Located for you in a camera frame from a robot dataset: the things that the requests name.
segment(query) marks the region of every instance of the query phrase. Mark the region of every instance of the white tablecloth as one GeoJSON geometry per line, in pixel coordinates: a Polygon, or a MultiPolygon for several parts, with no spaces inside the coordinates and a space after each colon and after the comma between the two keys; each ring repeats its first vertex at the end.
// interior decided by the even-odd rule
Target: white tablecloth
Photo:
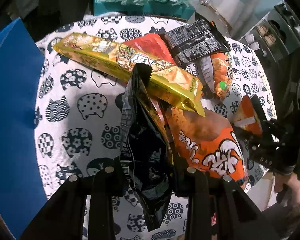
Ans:
{"type": "MultiPolygon", "coordinates": [[[[124,42],[147,33],[167,32],[181,25],[184,23],[165,18],[101,17],[63,26],[37,42],[45,61],[36,101],[37,127],[34,138],[47,198],[71,174],[83,177],[93,175],[119,155],[120,107],[124,92],[119,80],[63,57],[52,46],[72,32],[86,32],[124,42]]],[[[229,96],[223,103],[202,99],[203,106],[231,120],[242,96],[256,93],[267,117],[275,118],[269,84],[254,51],[232,39],[228,41],[233,47],[230,54],[234,72],[229,96]]],[[[242,148],[250,175],[247,189],[250,189],[266,169],[248,159],[243,143],[242,148]]],[[[128,191],[121,198],[113,198],[116,238],[156,240],[181,235],[185,231],[187,204],[186,198],[172,195],[161,227],[148,232],[141,205],[132,192],[128,191]]],[[[86,206],[83,239],[87,236],[89,198],[86,206]]]]}

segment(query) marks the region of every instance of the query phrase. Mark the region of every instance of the table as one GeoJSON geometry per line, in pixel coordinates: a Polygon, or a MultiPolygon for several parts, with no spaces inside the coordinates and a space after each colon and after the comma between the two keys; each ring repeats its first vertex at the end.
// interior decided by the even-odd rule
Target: table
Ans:
{"type": "MultiPolygon", "coordinates": [[[[71,174],[79,177],[93,175],[119,155],[120,103],[124,92],[124,85],[119,80],[63,57],[52,46],[72,32],[124,42],[147,33],[164,33],[181,25],[184,23],[165,18],[117,15],[63,26],[36,43],[45,55],[45,61],[36,101],[34,139],[47,199],[71,174]],[[81,99],[95,103],[89,115],[82,115],[79,111],[77,101],[81,99]]],[[[237,41],[227,40],[232,45],[230,61],[234,74],[230,93],[223,103],[202,99],[202,105],[231,120],[242,96],[256,93],[267,118],[276,118],[270,87],[256,54],[237,41]]],[[[195,65],[188,67],[190,72],[195,69],[195,65]]],[[[240,144],[250,175],[247,191],[267,170],[249,160],[244,143],[240,144]]],[[[156,240],[184,234],[186,198],[173,194],[161,227],[152,232],[146,230],[141,205],[132,191],[112,200],[117,239],[156,240]]],[[[89,203],[88,197],[83,239],[87,236],[89,203]]]]}

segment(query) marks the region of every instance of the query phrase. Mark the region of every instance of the red object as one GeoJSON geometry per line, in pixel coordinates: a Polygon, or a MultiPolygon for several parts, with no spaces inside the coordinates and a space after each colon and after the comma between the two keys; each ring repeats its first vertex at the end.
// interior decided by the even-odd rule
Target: red object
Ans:
{"type": "Polygon", "coordinates": [[[158,34],[150,33],[131,41],[125,41],[123,44],[126,44],[134,49],[150,53],[151,55],[154,55],[167,62],[176,64],[166,44],[158,34]]]}

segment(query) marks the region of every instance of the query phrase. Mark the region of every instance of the metal bolt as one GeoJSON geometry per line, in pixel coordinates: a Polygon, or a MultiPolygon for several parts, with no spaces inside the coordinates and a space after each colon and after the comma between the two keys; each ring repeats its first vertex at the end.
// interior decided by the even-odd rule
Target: metal bolt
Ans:
{"type": "Polygon", "coordinates": [[[114,167],[112,167],[112,166],[109,166],[109,167],[106,167],[105,168],[105,172],[106,173],[111,173],[111,172],[113,172],[114,171],[114,167]]]}
{"type": "Polygon", "coordinates": [[[232,178],[229,175],[224,175],[222,178],[226,182],[230,182],[232,180],[232,178]]]}
{"type": "Polygon", "coordinates": [[[187,168],[187,171],[188,171],[189,173],[195,173],[196,168],[194,168],[194,167],[188,167],[188,168],[187,168]]]}
{"type": "Polygon", "coordinates": [[[74,182],[74,181],[76,181],[78,179],[78,176],[77,175],[71,175],[70,177],[69,177],[69,181],[71,181],[71,182],[74,182]]]}

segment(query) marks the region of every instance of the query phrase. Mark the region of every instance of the yellow snack package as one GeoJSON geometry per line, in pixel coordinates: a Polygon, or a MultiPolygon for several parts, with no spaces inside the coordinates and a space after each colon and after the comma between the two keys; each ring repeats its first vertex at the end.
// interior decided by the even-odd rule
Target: yellow snack package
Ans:
{"type": "Polygon", "coordinates": [[[136,63],[152,67],[147,92],[174,107],[205,116],[200,102],[200,80],[178,66],[125,44],[72,33],[59,41],[53,49],[76,62],[93,67],[127,82],[136,63]]]}

